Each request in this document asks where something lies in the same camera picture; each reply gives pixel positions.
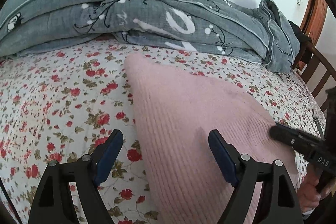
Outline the person's right hand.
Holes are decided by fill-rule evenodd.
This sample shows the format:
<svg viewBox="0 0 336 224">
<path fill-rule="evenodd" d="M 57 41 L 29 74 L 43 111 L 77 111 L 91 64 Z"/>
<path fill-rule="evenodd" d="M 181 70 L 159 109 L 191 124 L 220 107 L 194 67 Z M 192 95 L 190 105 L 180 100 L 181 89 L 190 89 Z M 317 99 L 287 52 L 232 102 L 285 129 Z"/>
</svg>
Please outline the person's right hand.
<svg viewBox="0 0 336 224">
<path fill-rule="evenodd" d="M 299 205 L 303 214 L 311 213 L 319 205 L 319 202 L 326 198 L 335 187 L 334 178 L 321 192 L 316 190 L 315 187 L 319 183 L 321 172 L 322 170 L 316 168 L 311 163 L 307 165 L 306 175 L 297 191 Z"/>
</svg>

